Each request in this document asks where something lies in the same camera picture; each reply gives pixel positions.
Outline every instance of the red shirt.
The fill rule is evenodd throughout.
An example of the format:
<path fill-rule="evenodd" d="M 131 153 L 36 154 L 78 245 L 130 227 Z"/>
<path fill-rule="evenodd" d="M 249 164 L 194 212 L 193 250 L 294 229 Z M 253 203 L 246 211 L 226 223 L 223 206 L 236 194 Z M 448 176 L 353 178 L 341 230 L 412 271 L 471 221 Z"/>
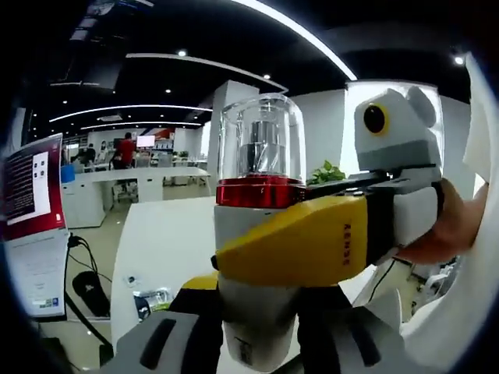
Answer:
<path fill-rule="evenodd" d="M 122 156 L 123 164 L 130 165 L 133 159 L 133 152 L 135 151 L 135 144 L 131 139 L 124 139 L 119 142 L 118 151 Z"/>

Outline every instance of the black eye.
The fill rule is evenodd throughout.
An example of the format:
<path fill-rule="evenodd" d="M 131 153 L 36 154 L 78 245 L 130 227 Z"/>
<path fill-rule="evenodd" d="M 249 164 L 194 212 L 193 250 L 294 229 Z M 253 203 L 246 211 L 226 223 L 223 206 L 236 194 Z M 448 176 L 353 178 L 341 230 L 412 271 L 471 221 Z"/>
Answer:
<path fill-rule="evenodd" d="M 370 105 L 364 112 L 364 123 L 373 134 L 380 134 L 384 127 L 388 125 L 388 118 L 380 107 Z"/>

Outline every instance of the human hand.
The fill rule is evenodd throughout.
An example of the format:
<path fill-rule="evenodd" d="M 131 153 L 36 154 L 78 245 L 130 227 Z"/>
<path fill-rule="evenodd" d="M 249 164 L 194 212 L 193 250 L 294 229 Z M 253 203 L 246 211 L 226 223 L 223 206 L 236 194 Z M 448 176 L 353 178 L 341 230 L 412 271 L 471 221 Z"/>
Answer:
<path fill-rule="evenodd" d="M 437 222 L 421 238 L 401 249 L 397 257 L 413 263 L 441 263 L 471 249 L 480 227 L 488 185 L 472 201 L 463 201 L 455 187 L 442 179 L 444 207 Z"/>

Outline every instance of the yellow robot part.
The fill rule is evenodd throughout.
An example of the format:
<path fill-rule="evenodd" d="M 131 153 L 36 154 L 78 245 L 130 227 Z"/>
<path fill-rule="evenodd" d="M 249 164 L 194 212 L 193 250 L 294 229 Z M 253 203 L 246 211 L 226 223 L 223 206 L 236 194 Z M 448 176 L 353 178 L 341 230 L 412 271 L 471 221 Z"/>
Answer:
<path fill-rule="evenodd" d="M 256 286 L 327 287 L 360 273 L 366 253 L 366 198 L 325 196 L 228 242 L 216 252 L 216 267 Z"/>

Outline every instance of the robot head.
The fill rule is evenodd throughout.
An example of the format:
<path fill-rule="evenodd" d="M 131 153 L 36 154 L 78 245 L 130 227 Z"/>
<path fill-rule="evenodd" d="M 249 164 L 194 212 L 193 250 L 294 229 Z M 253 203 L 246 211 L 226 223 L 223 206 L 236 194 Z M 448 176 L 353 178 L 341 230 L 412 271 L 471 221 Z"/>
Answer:
<path fill-rule="evenodd" d="M 417 86 L 406 97 L 396 90 L 370 98 L 355 112 L 356 152 L 361 171 L 441 166 L 437 137 L 430 130 L 436 113 Z"/>

